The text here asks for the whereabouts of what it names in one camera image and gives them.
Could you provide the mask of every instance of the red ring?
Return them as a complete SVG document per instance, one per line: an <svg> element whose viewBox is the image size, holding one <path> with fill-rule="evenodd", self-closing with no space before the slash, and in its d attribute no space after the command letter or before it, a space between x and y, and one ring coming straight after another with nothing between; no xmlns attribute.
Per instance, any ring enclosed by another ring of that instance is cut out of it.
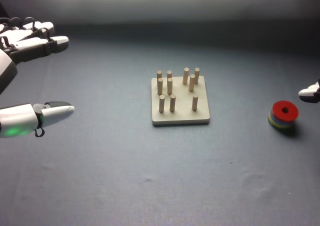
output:
<svg viewBox="0 0 320 226"><path fill-rule="evenodd" d="M299 115L298 108L289 101L278 101L272 106L272 115L285 123L292 123Z"/></svg>

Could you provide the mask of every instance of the wooden base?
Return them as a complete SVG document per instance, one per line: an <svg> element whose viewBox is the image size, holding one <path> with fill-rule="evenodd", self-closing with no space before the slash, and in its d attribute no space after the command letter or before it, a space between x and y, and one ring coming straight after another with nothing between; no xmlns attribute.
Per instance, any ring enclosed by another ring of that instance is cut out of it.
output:
<svg viewBox="0 0 320 226"><path fill-rule="evenodd" d="M165 96L164 111L159 112L157 78L151 80L152 123L158 125L207 124L210 121L205 78L199 76L198 84L189 91L189 81L183 84L183 77L172 78L172 93L176 96L175 110L170 112L170 95L167 93L167 78L163 78L162 93ZM197 109L192 109L193 97L198 95Z"/></svg>

